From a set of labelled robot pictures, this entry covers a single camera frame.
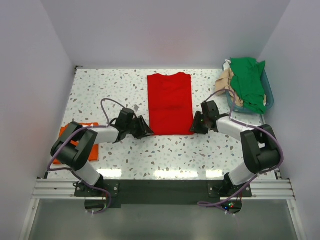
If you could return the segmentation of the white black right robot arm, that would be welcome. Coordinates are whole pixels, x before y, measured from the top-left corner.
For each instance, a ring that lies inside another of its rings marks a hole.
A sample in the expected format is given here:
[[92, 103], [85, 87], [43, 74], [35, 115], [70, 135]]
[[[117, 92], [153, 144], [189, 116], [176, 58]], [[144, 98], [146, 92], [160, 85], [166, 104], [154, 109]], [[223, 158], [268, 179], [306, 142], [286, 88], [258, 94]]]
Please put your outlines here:
[[235, 196], [242, 185], [283, 162], [283, 151], [270, 125], [250, 125], [227, 113], [221, 114], [213, 100], [203, 102], [201, 109], [195, 113], [191, 132], [225, 134], [240, 141], [242, 147], [243, 163], [224, 175], [222, 183], [215, 189], [220, 195]]

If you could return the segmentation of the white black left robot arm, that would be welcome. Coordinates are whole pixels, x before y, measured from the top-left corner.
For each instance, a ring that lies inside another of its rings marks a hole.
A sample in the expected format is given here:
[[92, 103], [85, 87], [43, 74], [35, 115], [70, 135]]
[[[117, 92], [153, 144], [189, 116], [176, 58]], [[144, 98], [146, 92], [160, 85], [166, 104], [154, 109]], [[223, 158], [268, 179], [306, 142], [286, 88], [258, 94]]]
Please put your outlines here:
[[73, 172], [86, 183], [86, 191], [99, 196], [104, 190], [104, 177], [89, 162], [95, 145], [119, 143], [131, 135], [142, 139], [154, 135], [142, 116], [129, 108], [123, 108], [118, 117], [106, 125], [85, 126], [75, 121], [68, 124], [62, 135], [51, 148], [52, 160], [58, 160], [64, 170]]

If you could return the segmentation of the red t shirt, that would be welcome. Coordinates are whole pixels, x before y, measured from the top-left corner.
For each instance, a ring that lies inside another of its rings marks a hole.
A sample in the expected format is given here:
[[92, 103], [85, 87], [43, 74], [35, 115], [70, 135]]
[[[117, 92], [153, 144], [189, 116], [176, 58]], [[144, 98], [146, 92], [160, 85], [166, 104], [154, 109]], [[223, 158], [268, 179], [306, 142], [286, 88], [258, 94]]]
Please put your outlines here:
[[194, 134], [190, 74], [148, 75], [147, 92], [149, 126], [156, 136]]

